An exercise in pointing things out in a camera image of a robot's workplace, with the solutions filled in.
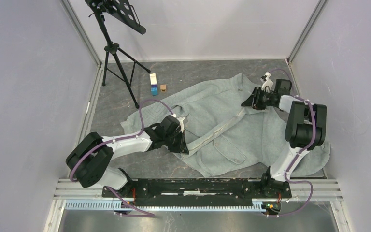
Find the grey zip-up jacket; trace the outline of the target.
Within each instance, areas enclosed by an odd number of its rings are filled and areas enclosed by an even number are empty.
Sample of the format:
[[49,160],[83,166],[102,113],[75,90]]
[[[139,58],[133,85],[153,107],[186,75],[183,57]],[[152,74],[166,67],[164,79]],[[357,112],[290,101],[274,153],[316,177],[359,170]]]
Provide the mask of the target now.
[[271,166],[288,151],[286,123],[273,108],[242,106],[255,87],[243,73],[204,81],[143,107],[121,126],[129,134],[170,112],[185,117],[189,154],[177,157],[206,178],[257,163]]

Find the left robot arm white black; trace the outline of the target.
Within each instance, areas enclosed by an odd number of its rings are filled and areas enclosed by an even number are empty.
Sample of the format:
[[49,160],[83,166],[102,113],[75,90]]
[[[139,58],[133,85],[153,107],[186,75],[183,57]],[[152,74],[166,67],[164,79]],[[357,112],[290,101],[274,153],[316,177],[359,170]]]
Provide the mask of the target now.
[[67,156],[70,179],[88,188],[94,184],[111,187],[121,197],[132,192],[132,183],[122,170],[109,167],[111,160],[137,152],[166,147],[172,153],[189,154],[185,140],[185,117],[168,115],[132,134],[100,136],[89,133]]

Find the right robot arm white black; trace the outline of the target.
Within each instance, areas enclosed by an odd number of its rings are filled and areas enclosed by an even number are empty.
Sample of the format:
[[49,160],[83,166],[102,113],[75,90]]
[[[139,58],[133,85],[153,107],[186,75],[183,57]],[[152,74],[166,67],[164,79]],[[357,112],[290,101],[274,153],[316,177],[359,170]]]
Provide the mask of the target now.
[[315,147],[321,146],[326,136],[325,105],[312,104],[309,100],[291,96],[292,83],[277,79],[274,90],[266,80],[261,87],[255,87],[251,95],[241,103],[243,107],[264,110],[276,107],[288,113],[285,128],[287,146],[276,163],[262,175],[260,192],[265,197],[274,196],[279,190],[286,191],[290,176],[302,158]]

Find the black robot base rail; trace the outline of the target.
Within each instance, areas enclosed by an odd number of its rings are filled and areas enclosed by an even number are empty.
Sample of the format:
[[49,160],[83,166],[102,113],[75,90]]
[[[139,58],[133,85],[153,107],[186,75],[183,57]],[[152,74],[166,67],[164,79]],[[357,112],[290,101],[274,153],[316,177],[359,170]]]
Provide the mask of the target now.
[[288,182],[250,178],[136,179],[117,193],[135,206],[250,206],[253,199],[289,199]]

